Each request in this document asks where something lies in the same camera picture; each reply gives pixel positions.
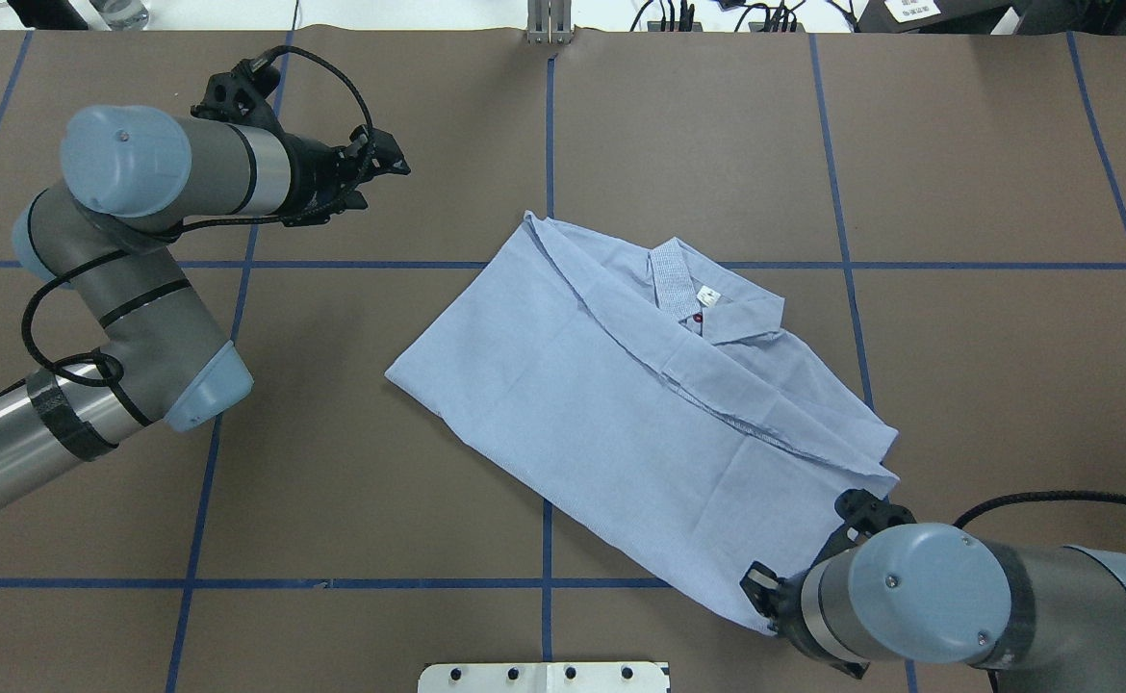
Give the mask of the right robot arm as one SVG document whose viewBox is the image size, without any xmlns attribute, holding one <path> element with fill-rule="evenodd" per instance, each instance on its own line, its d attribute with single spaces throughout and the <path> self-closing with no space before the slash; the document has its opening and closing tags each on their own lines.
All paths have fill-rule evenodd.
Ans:
<svg viewBox="0 0 1126 693">
<path fill-rule="evenodd" d="M 1126 692 L 1126 556 L 901 524 L 780 577 L 740 581 L 770 631 L 863 679 L 877 661 L 983 670 L 995 692 Z"/>
</svg>

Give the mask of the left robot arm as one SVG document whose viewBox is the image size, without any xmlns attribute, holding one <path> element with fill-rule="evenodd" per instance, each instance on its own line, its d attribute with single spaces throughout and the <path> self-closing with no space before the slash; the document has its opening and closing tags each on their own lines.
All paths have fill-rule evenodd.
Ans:
<svg viewBox="0 0 1126 693">
<path fill-rule="evenodd" d="M 252 390 L 170 251 L 211 225 L 316 225 L 364 210 L 360 186 L 406 175 L 391 133 L 361 123 L 328 145 L 268 106 L 84 107 L 68 123 L 62 179 L 14 223 L 14 254 L 42 279 L 23 310 L 37 368 L 0 392 L 0 510 L 155 423 L 190 430 Z"/>
</svg>

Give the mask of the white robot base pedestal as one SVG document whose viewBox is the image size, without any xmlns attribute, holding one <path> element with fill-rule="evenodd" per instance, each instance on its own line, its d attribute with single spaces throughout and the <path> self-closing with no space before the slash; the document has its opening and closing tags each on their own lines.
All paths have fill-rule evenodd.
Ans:
<svg viewBox="0 0 1126 693">
<path fill-rule="evenodd" d="M 658 661 L 436 663 L 418 692 L 670 692 L 669 665 Z"/>
</svg>

